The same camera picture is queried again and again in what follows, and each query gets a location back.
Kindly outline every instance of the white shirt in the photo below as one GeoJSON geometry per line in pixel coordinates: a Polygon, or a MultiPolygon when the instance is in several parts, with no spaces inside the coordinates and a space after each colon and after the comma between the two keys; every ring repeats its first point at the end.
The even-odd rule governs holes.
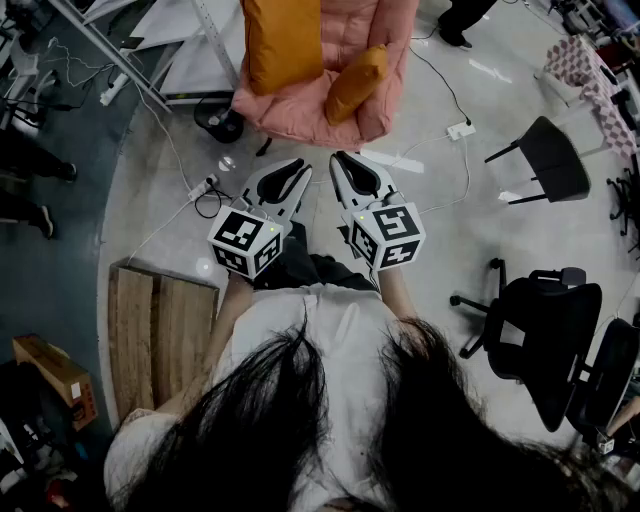
{"type": "MultiPolygon", "coordinates": [[[[383,420],[386,382],[380,365],[385,333],[396,319],[375,292],[334,285],[258,292],[236,322],[218,368],[218,382],[274,332],[300,326],[307,313],[307,339],[322,357],[328,399],[328,438],[320,446],[321,467],[303,470],[296,483],[295,511],[314,511],[343,497],[377,495],[367,455],[383,420]]],[[[107,494],[113,496],[144,470],[157,441],[176,421],[154,413],[122,428],[105,462],[107,494]]]]}

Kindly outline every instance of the dark green floor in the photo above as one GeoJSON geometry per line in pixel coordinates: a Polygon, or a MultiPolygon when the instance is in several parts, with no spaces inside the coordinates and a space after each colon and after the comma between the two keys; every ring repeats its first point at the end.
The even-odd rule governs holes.
{"type": "MultiPolygon", "coordinates": [[[[115,32],[130,32],[140,16],[140,12],[130,12],[115,32]]],[[[108,20],[101,21],[103,26],[106,23],[108,20]]],[[[54,17],[30,50],[42,51],[53,36],[69,48],[71,55],[90,65],[108,62],[61,15],[54,17]]],[[[116,40],[118,37],[118,33],[113,34],[116,40]]],[[[161,51],[140,53],[147,76],[161,51]]],[[[63,55],[58,49],[47,58],[63,55]]],[[[65,76],[65,61],[49,66],[65,76]]],[[[81,432],[81,440],[96,461],[112,435],[100,379],[96,332],[100,232],[120,147],[140,100],[137,89],[130,84],[109,107],[103,107],[98,98],[107,88],[107,75],[105,72],[96,78],[81,109],[50,112],[36,135],[41,146],[77,166],[77,181],[69,184],[35,176],[27,186],[13,188],[36,204],[49,206],[56,226],[55,239],[45,240],[31,226],[0,224],[0,362],[13,358],[13,336],[37,333],[90,372],[100,417],[81,432]]],[[[82,66],[72,66],[74,82],[87,76],[89,73],[82,66]]],[[[85,92],[81,87],[71,88],[63,78],[59,92],[51,100],[77,105],[85,92]]],[[[0,186],[9,189],[5,183],[0,186]]]]}

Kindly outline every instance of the white cube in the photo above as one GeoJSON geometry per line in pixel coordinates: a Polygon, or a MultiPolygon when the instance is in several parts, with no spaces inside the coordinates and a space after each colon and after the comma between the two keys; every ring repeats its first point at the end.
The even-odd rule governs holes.
{"type": "Polygon", "coordinates": [[[207,240],[218,264],[249,279],[282,252],[280,224],[222,206],[207,240]]]}
{"type": "Polygon", "coordinates": [[[426,238],[413,203],[352,212],[349,243],[373,270],[411,263],[426,238]]]}

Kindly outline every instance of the wooden platform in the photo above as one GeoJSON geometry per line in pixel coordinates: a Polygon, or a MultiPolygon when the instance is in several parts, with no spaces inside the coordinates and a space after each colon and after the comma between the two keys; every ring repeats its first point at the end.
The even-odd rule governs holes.
{"type": "Polygon", "coordinates": [[[202,370],[218,292],[204,284],[111,267],[109,352],[120,419],[139,407],[159,407],[202,370]]]}

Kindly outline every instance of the hair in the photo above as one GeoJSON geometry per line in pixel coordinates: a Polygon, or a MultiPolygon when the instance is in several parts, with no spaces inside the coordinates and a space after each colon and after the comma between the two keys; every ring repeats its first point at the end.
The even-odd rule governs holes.
{"type": "MultiPolygon", "coordinates": [[[[321,357],[306,323],[261,345],[207,392],[113,507],[289,510],[302,471],[320,464],[328,430],[321,357]]],[[[491,429],[435,328],[406,320],[388,341],[386,405],[369,453],[381,498],[350,497],[358,510],[624,508],[624,487],[594,461],[491,429]]]]}

